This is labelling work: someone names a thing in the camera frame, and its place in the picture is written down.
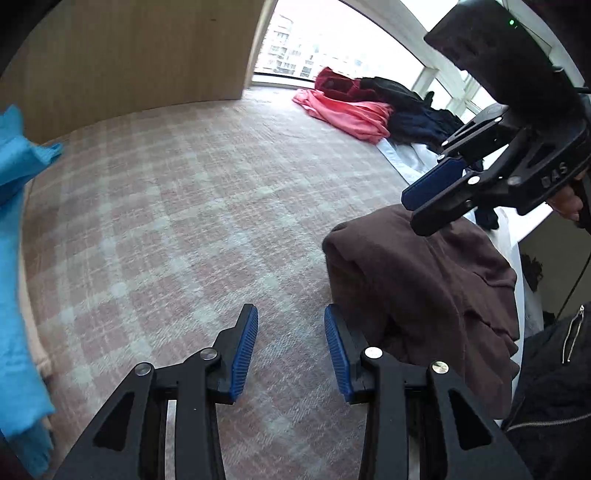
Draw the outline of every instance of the jacket zipper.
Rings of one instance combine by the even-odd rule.
[[[571,343],[571,345],[570,345],[569,354],[567,356],[566,355],[566,346],[569,342],[570,334],[573,330],[573,325],[576,322],[576,320],[578,320],[579,317],[581,319],[577,325],[577,329],[575,331],[574,338],[573,338],[573,343]],[[574,344],[576,343],[577,338],[579,337],[579,333],[581,332],[581,325],[583,324],[584,319],[585,319],[585,307],[584,307],[584,305],[581,305],[579,307],[579,312],[577,313],[577,315],[575,315],[575,317],[570,321],[569,331],[566,333],[566,338],[564,339],[564,343],[562,346],[562,364],[563,365],[570,363],[570,357],[573,354]]]
[[[574,325],[575,321],[579,317],[581,319],[577,325],[576,331],[574,333],[573,343],[571,343],[570,349],[569,349],[569,354],[567,355],[566,354],[566,347],[567,347],[567,344],[570,339],[570,334],[572,333],[573,325]],[[564,343],[562,345],[562,364],[563,365],[570,363],[570,358],[571,358],[571,356],[573,354],[573,350],[574,350],[574,344],[577,342],[577,338],[579,337],[579,333],[581,332],[581,325],[583,324],[584,317],[585,317],[585,306],[581,305],[579,307],[579,311],[577,312],[577,315],[575,315],[574,318],[570,321],[569,331],[566,333],[566,338],[564,339]],[[525,398],[522,398],[521,403],[519,404],[519,407],[518,407],[517,411],[515,412],[514,418],[517,415],[521,406],[523,405],[524,400],[525,400]],[[586,414],[580,415],[578,417],[573,417],[570,419],[563,419],[563,420],[525,421],[523,423],[518,423],[516,425],[509,424],[510,426],[505,428],[504,432],[508,433],[511,430],[525,428],[525,427],[554,427],[554,426],[560,426],[560,425],[568,425],[569,423],[575,423],[577,421],[586,420],[588,418],[591,418],[591,413],[586,413]]]
[[[505,430],[505,433],[508,433],[511,430],[521,429],[525,427],[555,427],[558,425],[568,425],[569,423],[575,423],[588,418],[591,418],[591,413],[586,413],[585,415],[579,415],[578,417],[573,417],[571,419],[564,420],[525,421],[523,423],[518,423],[517,425],[512,425],[511,427]]]

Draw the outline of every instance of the hand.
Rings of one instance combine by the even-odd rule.
[[[581,180],[586,174],[587,170],[585,169],[575,177],[575,180]],[[574,194],[573,188],[569,185],[548,199],[548,205],[564,218],[578,222],[583,201]]]

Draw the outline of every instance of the red cloth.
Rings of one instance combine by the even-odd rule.
[[[341,102],[379,102],[374,90],[360,88],[359,80],[335,73],[329,67],[323,68],[318,74],[314,88],[324,92],[328,98]]]

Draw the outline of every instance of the light blue towel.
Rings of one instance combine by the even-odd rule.
[[[37,147],[23,137],[15,106],[0,116],[0,430],[33,476],[48,467],[51,440],[40,420],[53,406],[31,359],[18,305],[22,191],[60,154],[60,144]]]

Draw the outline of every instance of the pink cloth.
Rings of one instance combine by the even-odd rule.
[[[341,102],[328,98],[319,90],[299,89],[293,101],[306,110],[308,115],[324,120],[336,128],[367,140],[374,145],[390,133],[386,126],[392,108],[380,102]]]

